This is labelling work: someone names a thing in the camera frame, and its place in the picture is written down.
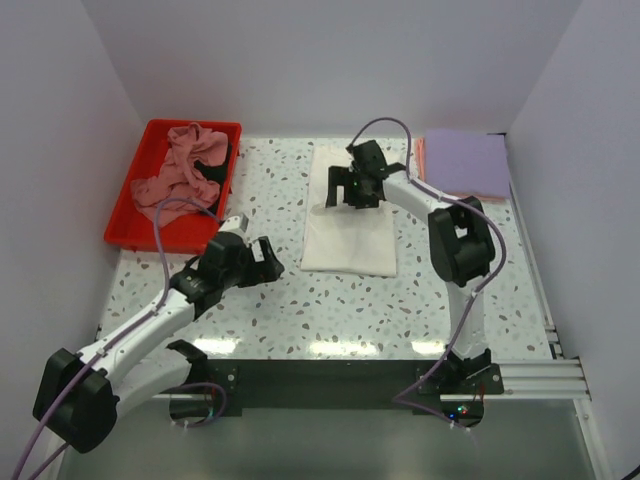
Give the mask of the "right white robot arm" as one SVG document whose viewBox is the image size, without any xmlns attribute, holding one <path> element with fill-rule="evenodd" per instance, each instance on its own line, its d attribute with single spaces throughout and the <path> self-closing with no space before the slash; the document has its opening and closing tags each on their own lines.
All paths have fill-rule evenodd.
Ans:
<svg viewBox="0 0 640 480">
<path fill-rule="evenodd" d="M 469 392 L 492 363 L 485 332 L 484 288 L 496 273 L 494 224 L 474 196 L 457 199 L 438 193 L 410 176 L 409 168 L 389 164 L 374 140 L 349 145 L 351 163 L 328 168 L 329 208 L 344 203 L 373 209 L 391 203 L 427 226 L 432 268 L 445 283 L 451 337 L 442 357 L 416 385 L 429 382 L 459 393 Z"/>
</svg>

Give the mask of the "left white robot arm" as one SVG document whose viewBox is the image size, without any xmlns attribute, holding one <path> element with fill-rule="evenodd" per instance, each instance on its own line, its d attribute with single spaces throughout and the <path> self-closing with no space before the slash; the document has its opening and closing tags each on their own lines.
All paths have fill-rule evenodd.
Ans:
<svg viewBox="0 0 640 480">
<path fill-rule="evenodd" d="M 283 271 L 268 237 L 250 243 L 219 231 L 203 254 L 188 260 L 148 306 L 110 335 L 77 353 L 61 348 L 49 357 L 33 407 L 40 428 L 80 453 L 93 450 L 118 420 L 124 397 L 117 388 L 147 354 L 218 304 L 227 290 L 274 282 Z"/>
</svg>

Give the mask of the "white t-shirt red print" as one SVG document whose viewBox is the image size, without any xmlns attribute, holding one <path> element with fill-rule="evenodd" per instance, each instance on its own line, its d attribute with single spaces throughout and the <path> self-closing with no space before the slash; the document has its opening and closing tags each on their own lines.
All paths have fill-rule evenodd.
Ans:
<svg viewBox="0 0 640 480">
<path fill-rule="evenodd" d="M 344 150 L 332 146 L 314 148 L 300 269 L 395 277 L 396 237 L 391 205 L 356 209 L 341 202 L 335 207 L 325 206 L 328 169 L 349 164 L 350 157 Z"/>
</svg>

